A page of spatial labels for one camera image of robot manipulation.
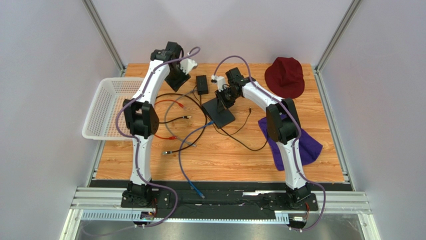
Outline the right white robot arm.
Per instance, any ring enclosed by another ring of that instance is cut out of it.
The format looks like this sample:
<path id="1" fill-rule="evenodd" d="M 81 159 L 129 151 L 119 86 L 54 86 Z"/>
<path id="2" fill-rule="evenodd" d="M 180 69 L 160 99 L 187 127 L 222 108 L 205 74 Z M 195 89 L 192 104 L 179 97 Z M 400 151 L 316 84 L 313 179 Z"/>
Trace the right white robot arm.
<path id="1" fill-rule="evenodd" d="M 274 95 L 250 76 L 243 77 L 238 68 L 226 72 L 226 77 L 212 75 L 211 82 L 217 85 L 215 113 L 224 113 L 239 97 L 264 110 L 268 138 L 277 144 L 283 163 L 289 204 L 301 205 L 310 197 L 311 188 L 302 169 L 299 151 L 302 132 L 294 102 Z"/>

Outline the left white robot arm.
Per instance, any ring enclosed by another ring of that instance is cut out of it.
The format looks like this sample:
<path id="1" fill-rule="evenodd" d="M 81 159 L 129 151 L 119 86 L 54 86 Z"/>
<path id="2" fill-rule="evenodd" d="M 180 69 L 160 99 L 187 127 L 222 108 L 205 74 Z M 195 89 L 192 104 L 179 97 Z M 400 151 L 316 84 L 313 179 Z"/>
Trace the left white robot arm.
<path id="1" fill-rule="evenodd" d="M 156 49 L 150 55 L 149 69 L 140 88 L 131 99 L 123 102 L 120 111 L 133 142 L 133 166 L 130 181 L 123 197 L 132 203 L 147 206 L 153 199 L 150 169 L 151 147 L 160 120 L 154 103 L 164 82 L 177 91 L 197 66 L 183 48 L 169 41 L 165 49 Z"/>

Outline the dark grey network switch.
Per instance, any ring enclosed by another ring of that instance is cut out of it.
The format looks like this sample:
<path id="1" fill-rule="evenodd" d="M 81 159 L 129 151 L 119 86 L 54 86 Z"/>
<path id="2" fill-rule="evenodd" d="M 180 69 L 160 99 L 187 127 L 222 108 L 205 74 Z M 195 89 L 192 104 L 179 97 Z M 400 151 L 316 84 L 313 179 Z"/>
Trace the dark grey network switch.
<path id="1" fill-rule="evenodd" d="M 229 125 L 236 119 L 229 109 L 219 106 L 219 100 L 217 98 L 213 98 L 203 103 L 201 106 L 203 112 L 213 121 L 218 129 Z"/>

